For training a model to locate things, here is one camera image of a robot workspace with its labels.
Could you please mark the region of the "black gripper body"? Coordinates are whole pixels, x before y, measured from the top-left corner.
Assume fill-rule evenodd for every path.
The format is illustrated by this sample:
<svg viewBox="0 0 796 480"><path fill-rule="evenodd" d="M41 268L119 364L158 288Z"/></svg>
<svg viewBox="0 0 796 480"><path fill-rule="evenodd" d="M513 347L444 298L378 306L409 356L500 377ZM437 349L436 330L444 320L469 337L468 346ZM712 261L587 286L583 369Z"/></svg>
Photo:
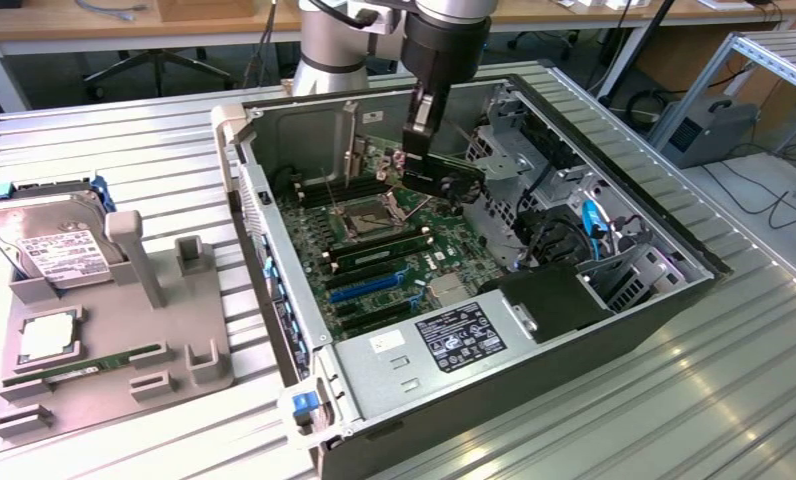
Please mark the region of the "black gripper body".
<svg viewBox="0 0 796 480"><path fill-rule="evenodd" d="M456 24L408 14L401 61L426 94L445 95L454 84L474 77L490 26L489 17Z"/></svg>

